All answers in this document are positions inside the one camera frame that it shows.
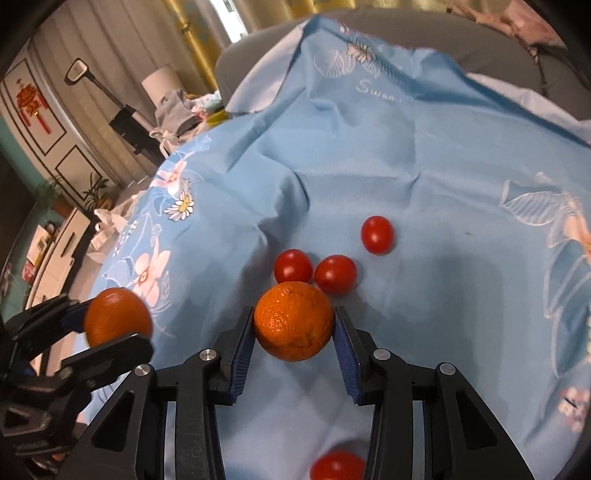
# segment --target white curtain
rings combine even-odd
[[[67,0],[38,30],[30,53],[53,93],[109,176],[120,186],[154,174],[155,167],[109,126],[118,108],[88,80],[64,83],[78,57],[123,103],[152,123],[155,106],[141,82],[166,64],[186,90],[207,92],[161,0]]]

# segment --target red chinese knot decoration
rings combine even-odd
[[[47,122],[41,116],[39,111],[41,108],[49,110],[49,105],[47,105],[43,95],[30,83],[24,86],[21,79],[17,80],[17,85],[21,88],[17,93],[18,114],[23,123],[30,127],[31,117],[36,117],[42,129],[45,130],[47,135],[49,135],[51,133],[51,128],[49,128],[49,125],[47,125]]]

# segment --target teal wall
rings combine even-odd
[[[1,115],[0,152],[2,152],[2,155],[8,160],[14,171],[17,172],[19,178],[32,192],[35,191],[37,185],[44,181],[43,176],[33,166]],[[8,290],[8,294],[0,301],[0,313],[2,313],[4,321],[22,311],[24,299],[28,293],[28,285],[21,278],[22,268],[27,260],[27,250],[29,249],[29,244],[31,243],[31,238],[35,233],[37,225],[44,226],[50,220],[56,225],[60,225],[63,218],[53,210],[34,207],[13,247],[9,259],[12,263],[10,289]]]
[[[35,191],[37,185],[43,181],[43,176],[33,166],[27,154],[18,144],[12,132],[8,128],[6,120],[0,115],[0,152],[8,160],[19,178],[25,183],[29,190]]]

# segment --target curtain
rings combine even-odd
[[[72,87],[64,76],[80,57],[123,103],[155,123],[155,106],[141,82],[171,64],[186,90],[202,95],[206,82],[162,0],[67,0],[38,30],[30,53],[47,83],[101,166],[120,186],[154,174],[143,156],[109,126],[118,108],[83,79]]]
[[[462,0],[483,12],[502,12],[510,0]],[[444,12],[451,0],[233,0],[249,32],[328,10],[357,7],[412,8]]]

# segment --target metal screw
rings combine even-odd
[[[199,358],[205,362],[213,360],[216,357],[217,352],[213,348],[206,348],[205,350],[201,350],[201,353],[199,353]]]
[[[74,373],[74,369],[72,367],[65,367],[60,370],[60,372],[57,374],[57,376],[61,380],[65,380],[66,378],[70,378],[72,373]]]
[[[452,364],[441,364],[439,365],[439,370],[443,375],[453,375],[456,373],[456,367]]]
[[[376,360],[388,360],[391,354],[385,348],[378,348],[374,350],[374,357]]]
[[[138,365],[135,367],[134,374],[138,377],[143,377],[144,375],[148,375],[150,373],[150,366],[146,364]]]

